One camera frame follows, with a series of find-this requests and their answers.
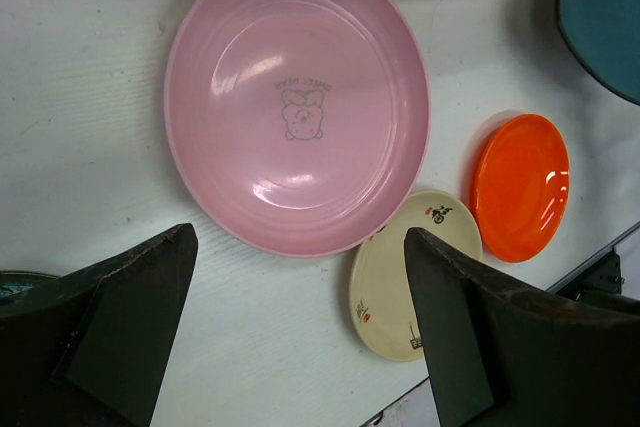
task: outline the dishware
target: dishware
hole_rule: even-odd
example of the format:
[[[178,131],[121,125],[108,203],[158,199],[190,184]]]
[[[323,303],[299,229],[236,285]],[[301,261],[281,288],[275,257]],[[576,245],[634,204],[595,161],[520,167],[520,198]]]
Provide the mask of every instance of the dishware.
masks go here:
[[[349,282],[351,318],[371,350],[401,362],[424,356],[404,264],[410,227],[422,227],[482,260],[482,240],[471,212],[437,190],[411,194],[389,223],[360,246]]]
[[[557,0],[560,32],[602,85],[640,104],[640,0]]]
[[[471,210],[498,258],[524,262],[551,241],[569,197],[569,156],[558,129],[540,115],[507,122],[478,162]]]
[[[198,0],[171,50],[165,118],[202,209],[258,249],[346,250],[420,170],[429,96],[390,0]]]

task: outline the orange plate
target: orange plate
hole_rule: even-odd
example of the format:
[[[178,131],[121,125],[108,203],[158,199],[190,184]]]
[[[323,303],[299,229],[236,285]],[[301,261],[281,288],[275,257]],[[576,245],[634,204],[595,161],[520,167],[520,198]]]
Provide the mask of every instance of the orange plate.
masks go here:
[[[473,179],[471,210],[485,244],[506,262],[537,255],[569,198],[569,156],[544,117],[520,115],[491,137]]]

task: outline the beige plate with floral pattern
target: beige plate with floral pattern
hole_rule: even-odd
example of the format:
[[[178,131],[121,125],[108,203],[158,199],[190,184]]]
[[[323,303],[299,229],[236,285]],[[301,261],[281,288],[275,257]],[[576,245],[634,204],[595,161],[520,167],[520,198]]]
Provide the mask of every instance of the beige plate with floral pattern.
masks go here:
[[[371,350],[400,362],[424,357],[404,265],[410,227],[422,227],[482,260],[482,240],[471,212],[436,190],[410,195],[389,223],[360,246],[349,285],[351,318]]]

